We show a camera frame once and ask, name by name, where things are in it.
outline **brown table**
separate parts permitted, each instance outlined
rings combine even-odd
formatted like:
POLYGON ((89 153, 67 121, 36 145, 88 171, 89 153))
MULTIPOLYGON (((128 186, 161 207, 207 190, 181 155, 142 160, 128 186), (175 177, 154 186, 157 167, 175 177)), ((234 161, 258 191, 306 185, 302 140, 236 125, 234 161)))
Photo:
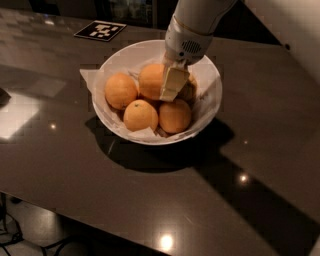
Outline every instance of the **brown table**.
POLYGON ((320 233, 320 86, 290 54, 215 38, 217 117, 194 139, 147 147, 101 124, 79 69, 165 31, 74 38, 89 22, 0 9, 0 87, 15 102, 0 112, 12 116, 0 190, 170 255, 309 254, 320 233))

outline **black card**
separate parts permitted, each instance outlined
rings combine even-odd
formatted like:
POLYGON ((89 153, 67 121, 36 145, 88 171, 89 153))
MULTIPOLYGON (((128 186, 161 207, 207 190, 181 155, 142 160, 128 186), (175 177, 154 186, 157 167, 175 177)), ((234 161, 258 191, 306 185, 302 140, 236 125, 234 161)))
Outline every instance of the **black card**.
POLYGON ((125 24, 95 20, 74 36, 108 42, 125 27, 125 24))

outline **glossy table surface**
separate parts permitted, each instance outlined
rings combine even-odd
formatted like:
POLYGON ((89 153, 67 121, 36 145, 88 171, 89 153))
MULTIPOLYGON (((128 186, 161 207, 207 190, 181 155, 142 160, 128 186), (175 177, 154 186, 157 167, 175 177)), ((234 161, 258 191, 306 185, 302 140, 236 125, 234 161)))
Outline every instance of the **glossy table surface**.
POLYGON ((281 46, 215 38, 217 117, 148 147, 97 118, 79 69, 165 31, 0 9, 0 190, 169 255, 308 255, 320 234, 320 85, 281 46))

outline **bowl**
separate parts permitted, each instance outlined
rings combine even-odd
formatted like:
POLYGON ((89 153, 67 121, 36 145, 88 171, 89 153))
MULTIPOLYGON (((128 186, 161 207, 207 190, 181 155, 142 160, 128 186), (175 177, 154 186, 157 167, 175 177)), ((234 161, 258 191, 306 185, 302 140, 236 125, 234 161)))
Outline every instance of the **bowl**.
POLYGON ((187 130, 167 138, 155 135, 151 129, 131 132, 121 121, 119 112, 110 108, 104 97, 107 79, 116 72, 129 74, 137 83, 141 68, 151 63, 161 63, 165 52, 164 40, 142 41, 127 46, 108 58, 88 84, 92 93, 93 106, 101 122, 119 137, 144 145, 167 145, 196 136, 217 114, 222 99, 220 74, 212 61, 204 56, 189 66, 198 83, 197 98, 192 107, 192 122, 187 130))

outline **bowl of oranges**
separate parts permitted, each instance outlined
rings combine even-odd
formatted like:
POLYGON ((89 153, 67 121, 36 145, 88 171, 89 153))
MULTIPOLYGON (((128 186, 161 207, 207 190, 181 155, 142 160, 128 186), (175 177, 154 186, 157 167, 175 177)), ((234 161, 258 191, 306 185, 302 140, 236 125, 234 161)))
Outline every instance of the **bowl of oranges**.
POLYGON ((164 40, 130 45, 85 79, 97 116, 114 134, 144 145, 172 144, 196 136, 215 117, 222 82, 207 56, 188 67, 173 102, 160 100, 164 52, 164 40))

